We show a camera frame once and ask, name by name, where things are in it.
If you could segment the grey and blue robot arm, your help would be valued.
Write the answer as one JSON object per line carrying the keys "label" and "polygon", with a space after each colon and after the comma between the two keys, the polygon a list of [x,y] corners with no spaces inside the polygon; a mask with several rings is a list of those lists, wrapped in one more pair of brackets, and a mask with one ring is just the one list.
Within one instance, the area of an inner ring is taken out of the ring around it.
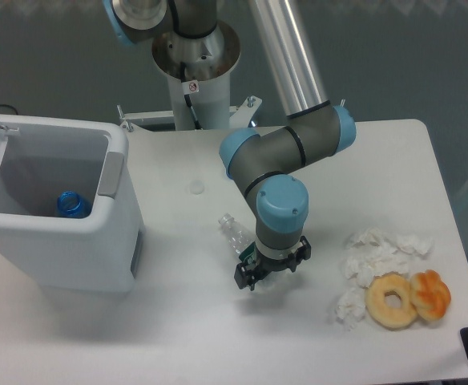
{"label": "grey and blue robot arm", "polygon": [[292,174],[343,151],[356,138],[352,116],[325,93],[297,4],[252,1],[249,7],[288,118],[283,128],[264,136],[229,112],[229,76],[240,58],[240,40],[218,18],[216,2],[104,3],[119,39],[151,40],[155,65],[167,78],[177,129],[231,129],[220,158],[256,218],[253,255],[234,274],[242,289],[270,273],[293,271],[310,258],[302,233],[309,195]]}

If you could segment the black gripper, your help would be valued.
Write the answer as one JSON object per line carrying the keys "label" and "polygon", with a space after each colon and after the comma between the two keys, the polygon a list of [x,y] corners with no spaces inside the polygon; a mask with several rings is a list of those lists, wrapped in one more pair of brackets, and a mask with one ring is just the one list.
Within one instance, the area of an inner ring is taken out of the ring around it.
{"label": "black gripper", "polygon": [[234,279],[242,290],[254,290],[256,283],[268,274],[289,270],[295,272],[303,261],[311,258],[312,247],[306,236],[301,236],[293,249],[271,249],[256,243],[256,257],[249,257],[236,266]]}

